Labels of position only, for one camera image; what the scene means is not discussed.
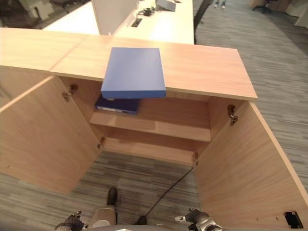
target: black cable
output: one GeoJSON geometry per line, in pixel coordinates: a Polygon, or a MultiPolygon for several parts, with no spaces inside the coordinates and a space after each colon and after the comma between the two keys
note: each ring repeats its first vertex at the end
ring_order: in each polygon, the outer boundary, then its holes
{"type": "Polygon", "coordinates": [[[182,176],[177,182],[175,182],[159,199],[158,201],[153,205],[153,207],[150,209],[150,211],[145,215],[148,216],[149,213],[155,208],[155,206],[158,204],[158,202],[160,202],[161,199],[164,198],[164,196],[174,187],[176,186],[181,180],[183,180],[191,171],[193,170],[193,167],[184,175],[182,176]]]}

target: cabinet door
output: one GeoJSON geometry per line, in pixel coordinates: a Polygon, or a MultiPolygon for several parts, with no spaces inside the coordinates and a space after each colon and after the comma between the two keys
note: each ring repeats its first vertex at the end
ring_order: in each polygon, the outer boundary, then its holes
{"type": "Polygon", "coordinates": [[[101,153],[99,141],[58,77],[48,77],[0,109],[0,171],[70,193],[101,153]]]}
{"type": "Polygon", "coordinates": [[[245,102],[195,169],[202,209],[225,227],[282,228],[296,211],[308,227],[308,195],[256,105],[245,102]]]}

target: blue box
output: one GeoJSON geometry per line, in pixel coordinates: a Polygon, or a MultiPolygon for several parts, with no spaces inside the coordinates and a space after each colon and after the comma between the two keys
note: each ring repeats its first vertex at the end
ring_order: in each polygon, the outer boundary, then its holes
{"type": "Polygon", "coordinates": [[[159,49],[113,47],[101,92],[106,99],[164,98],[159,49]]]}
{"type": "Polygon", "coordinates": [[[95,108],[111,112],[122,112],[127,114],[136,114],[139,107],[139,99],[114,99],[107,100],[101,95],[95,103],[95,108]]]}

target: black shoe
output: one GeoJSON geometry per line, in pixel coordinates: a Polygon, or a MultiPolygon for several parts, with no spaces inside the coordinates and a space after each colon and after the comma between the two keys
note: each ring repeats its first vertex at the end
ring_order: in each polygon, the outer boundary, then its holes
{"type": "Polygon", "coordinates": [[[117,189],[112,187],[109,189],[107,196],[107,205],[115,205],[117,200],[117,189]]]}
{"type": "Polygon", "coordinates": [[[137,222],[134,225],[147,225],[148,220],[145,216],[140,216],[137,222]]]}

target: metal hinge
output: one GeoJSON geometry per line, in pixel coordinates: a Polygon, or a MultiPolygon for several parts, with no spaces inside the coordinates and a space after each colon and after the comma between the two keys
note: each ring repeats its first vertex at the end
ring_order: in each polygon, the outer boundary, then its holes
{"type": "Polygon", "coordinates": [[[196,166],[199,164],[198,163],[198,158],[199,158],[198,152],[194,152],[193,153],[193,164],[196,165],[196,166]]]}
{"type": "Polygon", "coordinates": [[[98,149],[100,149],[100,148],[103,146],[103,143],[105,142],[105,139],[106,139],[106,137],[104,137],[104,136],[101,138],[101,143],[99,143],[99,144],[97,145],[97,148],[98,148],[98,149]]]}
{"type": "Polygon", "coordinates": [[[234,115],[235,106],[233,104],[228,105],[228,116],[231,118],[231,126],[239,120],[238,116],[234,115]]]}
{"type": "Polygon", "coordinates": [[[65,99],[65,101],[69,102],[69,99],[73,96],[73,94],[78,90],[77,84],[71,84],[69,89],[69,92],[63,92],[62,96],[65,99]]]}

